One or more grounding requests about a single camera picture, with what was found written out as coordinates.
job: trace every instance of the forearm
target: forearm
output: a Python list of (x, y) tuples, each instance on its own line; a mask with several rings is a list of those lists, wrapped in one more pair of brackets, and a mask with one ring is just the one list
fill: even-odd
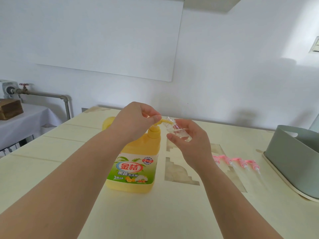
[(0, 215), (0, 237), (77, 238), (124, 146), (112, 130), (94, 136)]
[(198, 174), (224, 239), (282, 239), (213, 160)]

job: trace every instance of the product label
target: product label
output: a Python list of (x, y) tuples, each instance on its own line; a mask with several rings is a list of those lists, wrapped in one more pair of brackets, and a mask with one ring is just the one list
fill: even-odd
[(153, 183), (158, 155), (120, 153), (107, 179), (140, 185)]

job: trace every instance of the white tablecloth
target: white tablecloth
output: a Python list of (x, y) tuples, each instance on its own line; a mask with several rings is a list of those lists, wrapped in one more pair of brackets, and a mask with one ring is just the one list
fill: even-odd
[(22, 104), (22, 108), (22, 114), (7, 121), (0, 121), (0, 150), (38, 133), (43, 125), (62, 124), (47, 107)]

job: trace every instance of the person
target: person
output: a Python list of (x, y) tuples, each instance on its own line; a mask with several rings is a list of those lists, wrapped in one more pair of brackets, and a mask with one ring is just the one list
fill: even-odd
[[(0, 215), (0, 238), (77, 238), (118, 154), (160, 119), (147, 104), (127, 105), (108, 129)], [(207, 133), (191, 120), (176, 122), (193, 139), (185, 142), (173, 134), (167, 138), (199, 174), (224, 239), (282, 238), (215, 164)]]

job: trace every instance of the yellow detergent bottle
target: yellow detergent bottle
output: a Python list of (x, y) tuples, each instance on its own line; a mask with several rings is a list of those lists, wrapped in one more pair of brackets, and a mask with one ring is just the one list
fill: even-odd
[[(107, 118), (102, 130), (107, 129), (114, 119), (115, 117)], [(161, 140), (158, 124), (162, 122), (169, 121), (159, 121), (141, 138), (123, 148), (107, 177), (107, 187), (133, 193), (147, 193), (152, 189)]]

